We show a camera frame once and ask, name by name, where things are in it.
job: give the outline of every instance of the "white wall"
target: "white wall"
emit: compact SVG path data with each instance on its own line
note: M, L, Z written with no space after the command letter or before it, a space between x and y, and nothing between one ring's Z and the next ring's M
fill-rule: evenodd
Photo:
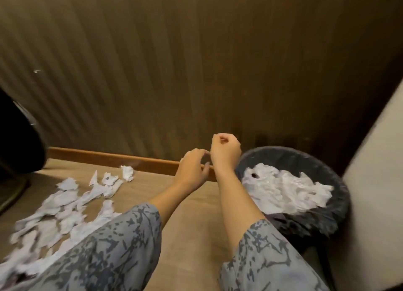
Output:
M403 82L344 175L351 221L329 247L339 290L403 282Z

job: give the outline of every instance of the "person's right hand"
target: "person's right hand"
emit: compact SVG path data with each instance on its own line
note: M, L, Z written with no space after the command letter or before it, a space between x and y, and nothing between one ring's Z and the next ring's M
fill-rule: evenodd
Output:
M213 136L210 157L217 173L233 172L241 156L241 144L237 138L228 133Z

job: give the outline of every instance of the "sleeve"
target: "sleeve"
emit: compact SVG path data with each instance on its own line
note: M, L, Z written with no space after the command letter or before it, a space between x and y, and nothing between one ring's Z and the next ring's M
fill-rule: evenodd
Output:
M221 267L222 290L328 291L318 274L267 220L245 232L237 252Z
M160 252L159 212L140 204L68 251L31 290L143 290Z

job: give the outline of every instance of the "hand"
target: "hand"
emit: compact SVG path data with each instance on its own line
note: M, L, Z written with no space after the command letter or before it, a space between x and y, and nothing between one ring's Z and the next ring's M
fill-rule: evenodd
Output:
M186 152L175 174L174 184L184 187L189 194L202 186L207 181L210 163L207 162L202 171L200 161L205 154L209 153L204 149L193 149Z
M241 156L241 144L232 134L215 134L210 153L216 174L233 172Z

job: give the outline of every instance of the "person's left hand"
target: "person's left hand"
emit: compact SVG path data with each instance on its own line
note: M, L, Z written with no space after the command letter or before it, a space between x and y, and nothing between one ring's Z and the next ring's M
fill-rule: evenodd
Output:
M202 186L207 181L210 163L207 162L202 170L200 161L205 154L209 153L204 149L193 149L186 152L175 174L174 184L184 187L189 194Z

